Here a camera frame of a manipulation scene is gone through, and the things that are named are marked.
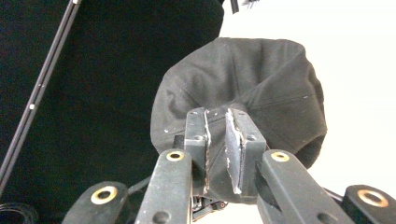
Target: black backdrop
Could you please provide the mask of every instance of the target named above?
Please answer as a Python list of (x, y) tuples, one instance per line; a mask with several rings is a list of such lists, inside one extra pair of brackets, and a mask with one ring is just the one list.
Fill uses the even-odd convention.
[[(4, 158), (67, 1), (2, 1)], [(150, 113), (163, 74), (219, 35), (219, 1), (84, 0), (1, 203), (59, 221), (89, 186), (150, 175)]]

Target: baseball cap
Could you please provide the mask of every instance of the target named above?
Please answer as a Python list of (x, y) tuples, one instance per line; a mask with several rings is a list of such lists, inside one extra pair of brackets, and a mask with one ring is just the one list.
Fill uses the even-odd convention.
[(208, 198), (255, 203), (233, 194), (225, 155), (225, 113), (247, 112), (271, 149), (296, 155), (309, 168), (327, 132), (323, 90), (302, 45), (290, 40), (217, 38), (174, 65), (163, 77), (151, 113), (151, 142), (172, 148), (186, 115), (206, 109), (211, 144)]

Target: black fabric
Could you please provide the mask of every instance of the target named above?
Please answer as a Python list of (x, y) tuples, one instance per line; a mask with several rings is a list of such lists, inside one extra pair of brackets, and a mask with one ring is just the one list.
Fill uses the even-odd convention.
[[(0, 4), (1, 158), (67, 3)], [(59, 221), (88, 187), (150, 175), (158, 153), (149, 120), (163, 74), (215, 39), (222, 17), (217, 0), (83, 0), (1, 203), (28, 203), (41, 222)]]
[(270, 148), (296, 154), (305, 167), (318, 157), (327, 132), (323, 92), (304, 47), (289, 40), (218, 38), (173, 66), (163, 77), (151, 115), (159, 152), (185, 131), (186, 114), (207, 108), (209, 190), (206, 197), (255, 203), (233, 194), (225, 157), (228, 108), (249, 113)]

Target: white wall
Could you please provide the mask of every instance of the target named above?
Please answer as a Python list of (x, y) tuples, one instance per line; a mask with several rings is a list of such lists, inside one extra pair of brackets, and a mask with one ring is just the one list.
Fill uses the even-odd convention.
[[(396, 2), (261, 0), (233, 15), (227, 0), (224, 8), (220, 36), (305, 46), (329, 129), (309, 170), (318, 183), (341, 195), (365, 184), (396, 198)], [(198, 223), (216, 222), (261, 223), (254, 206), (236, 204)]]

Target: cable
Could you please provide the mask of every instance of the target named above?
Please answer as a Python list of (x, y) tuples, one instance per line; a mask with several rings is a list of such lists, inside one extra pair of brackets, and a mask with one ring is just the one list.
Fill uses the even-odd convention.
[(147, 177), (146, 179), (144, 179), (144, 180), (140, 181), (139, 183), (128, 188), (128, 194), (132, 195), (132, 194), (136, 193), (137, 191), (139, 191), (140, 189), (142, 189), (143, 187), (147, 186), (149, 184), (150, 179), (151, 179), (151, 176)]
[(21, 152), (21, 147), (29, 131), (29, 128), (32, 125), (35, 112), (37, 111), (41, 99), (43, 98), (44, 91), (50, 81), (52, 71), (64, 46), (64, 41), (66, 40), (74, 18), (76, 17), (80, 1), (81, 0), (70, 0), (69, 4), (67, 5), (67, 9), (49, 49), (46, 61), (44, 61), (30, 99), (23, 111), (20, 124), (18, 125), (17, 131), (12, 138), (7, 155), (5, 156), (3, 164), (0, 168), (0, 198), (14, 168), (15, 162)]

